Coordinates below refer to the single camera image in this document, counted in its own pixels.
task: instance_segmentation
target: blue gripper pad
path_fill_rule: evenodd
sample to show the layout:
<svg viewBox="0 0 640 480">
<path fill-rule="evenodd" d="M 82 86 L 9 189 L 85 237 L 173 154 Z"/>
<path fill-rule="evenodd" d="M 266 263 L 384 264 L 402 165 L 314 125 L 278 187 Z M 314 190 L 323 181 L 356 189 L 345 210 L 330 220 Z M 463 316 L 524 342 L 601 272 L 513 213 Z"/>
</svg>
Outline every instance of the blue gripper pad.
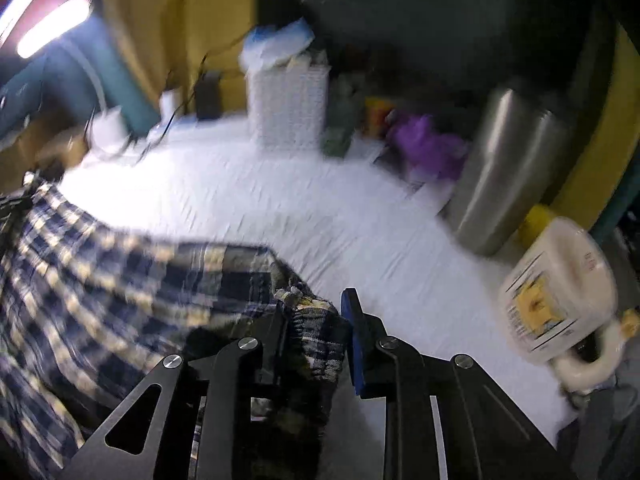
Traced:
<svg viewBox="0 0 640 480">
<path fill-rule="evenodd" d="M 364 362 L 363 352 L 358 333 L 356 331 L 356 325 L 358 322 L 363 322 L 362 309 L 359 301 L 353 301 L 353 298 L 357 300 L 357 294 L 354 289 L 347 288 L 340 298 L 340 313 L 342 317 L 347 319 L 351 324 L 352 337 L 347 347 L 347 358 L 349 359 L 349 372 L 351 374 L 351 384 L 353 384 L 356 395 L 362 394 L 364 389 Z"/>
</svg>

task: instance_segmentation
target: blue and white checkered fabric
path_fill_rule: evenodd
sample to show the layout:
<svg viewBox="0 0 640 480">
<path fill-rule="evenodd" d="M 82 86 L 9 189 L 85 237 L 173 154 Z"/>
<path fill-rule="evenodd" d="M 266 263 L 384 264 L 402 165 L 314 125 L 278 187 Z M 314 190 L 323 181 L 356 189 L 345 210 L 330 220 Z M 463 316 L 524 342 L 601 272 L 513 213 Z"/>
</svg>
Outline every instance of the blue and white checkered fabric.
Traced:
<svg viewBox="0 0 640 480">
<path fill-rule="evenodd" d="M 254 472 L 312 478 L 349 334 L 331 304 L 268 248 L 116 232 L 37 183 L 0 261 L 0 433 L 50 480 L 162 357 L 242 336 L 276 297 L 289 300 L 287 392 Z"/>
</svg>

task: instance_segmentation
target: metal screw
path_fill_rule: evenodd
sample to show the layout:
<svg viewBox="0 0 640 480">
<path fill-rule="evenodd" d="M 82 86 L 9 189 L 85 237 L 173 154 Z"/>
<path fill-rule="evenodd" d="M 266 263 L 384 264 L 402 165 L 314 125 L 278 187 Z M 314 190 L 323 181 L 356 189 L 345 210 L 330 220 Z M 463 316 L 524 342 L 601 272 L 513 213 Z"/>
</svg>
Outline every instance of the metal screw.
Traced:
<svg viewBox="0 0 640 480">
<path fill-rule="evenodd" d="M 164 365 L 165 368 L 177 368 L 182 364 L 182 358 L 176 354 L 168 355 L 167 357 L 164 358 L 164 361 L 162 361 L 162 364 Z"/>
<path fill-rule="evenodd" d="M 253 350 L 258 346 L 258 340 L 255 337 L 245 337 L 238 341 L 238 346 L 242 350 Z"/>
<path fill-rule="evenodd" d="M 392 335 L 387 335 L 379 339 L 378 344 L 386 350 L 393 350 L 398 348 L 398 338 Z"/>
<path fill-rule="evenodd" d="M 466 354 L 456 355 L 453 362 L 460 368 L 471 368 L 474 365 L 474 360 Z"/>
</svg>

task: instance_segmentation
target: black charger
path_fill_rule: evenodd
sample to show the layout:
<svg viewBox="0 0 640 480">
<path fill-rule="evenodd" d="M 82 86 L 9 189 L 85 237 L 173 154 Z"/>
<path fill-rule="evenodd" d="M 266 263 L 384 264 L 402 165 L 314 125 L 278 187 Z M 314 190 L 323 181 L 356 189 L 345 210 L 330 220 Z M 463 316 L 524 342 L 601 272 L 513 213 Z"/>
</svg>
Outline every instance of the black charger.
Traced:
<svg viewBox="0 0 640 480">
<path fill-rule="evenodd" d="M 220 70 L 201 71 L 198 75 L 198 80 L 193 86 L 193 97 L 199 121 L 219 119 L 222 115 L 221 78 Z"/>
</svg>

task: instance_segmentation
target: white wicker basket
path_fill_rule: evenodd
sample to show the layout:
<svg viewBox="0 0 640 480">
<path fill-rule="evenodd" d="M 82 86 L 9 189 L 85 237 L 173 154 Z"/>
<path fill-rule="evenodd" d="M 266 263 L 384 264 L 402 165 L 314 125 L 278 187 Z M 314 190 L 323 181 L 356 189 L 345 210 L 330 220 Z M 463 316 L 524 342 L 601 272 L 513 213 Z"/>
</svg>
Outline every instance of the white wicker basket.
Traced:
<svg viewBox="0 0 640 480">
<path fill-rule="evenodd" d="M 324 128 L 329 67 L 293 66 L 248 76 L 249 126 L 265 148 L 308 150 Z"/>
</svg>

